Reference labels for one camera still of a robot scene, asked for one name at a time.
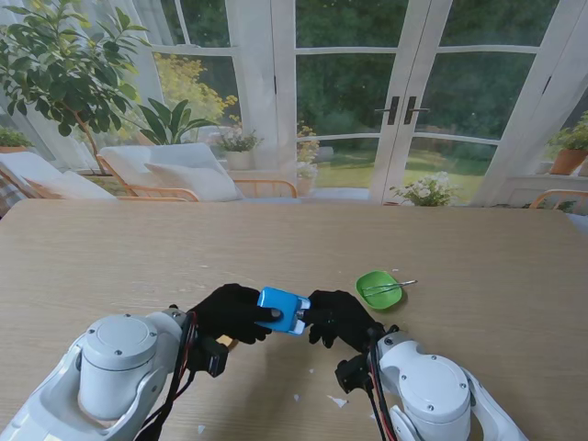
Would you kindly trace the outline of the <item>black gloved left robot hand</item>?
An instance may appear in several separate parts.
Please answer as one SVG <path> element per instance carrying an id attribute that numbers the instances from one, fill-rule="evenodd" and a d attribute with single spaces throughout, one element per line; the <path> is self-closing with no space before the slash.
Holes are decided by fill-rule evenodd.
<path id="1" fill-rule="evenodd" d="M 279 321 L 281 312 L 258 306 L 259 296 L 258 290 L 236 283 L 216 288 L 191 309 L 196 314 L 198 333 L 214 339 L 228 336 L 247 345 L 264 341 L 271 330 L 260 322 Z"/>

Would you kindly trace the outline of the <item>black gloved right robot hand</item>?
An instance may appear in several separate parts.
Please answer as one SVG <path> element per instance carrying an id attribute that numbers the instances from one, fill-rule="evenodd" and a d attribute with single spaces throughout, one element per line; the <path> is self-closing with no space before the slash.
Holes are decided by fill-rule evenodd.
<path id="1" fill-rule="evenodd" d="M 315 290 L 309 301 L 311 306 L 302 320 L 310 327 L 312 345 L 322 342 L 326 348 L 331 348 L 339 338 L 357 352 L 364 353 L 373 338 L 384 334 L 384 326 L 348 292 Z"/>

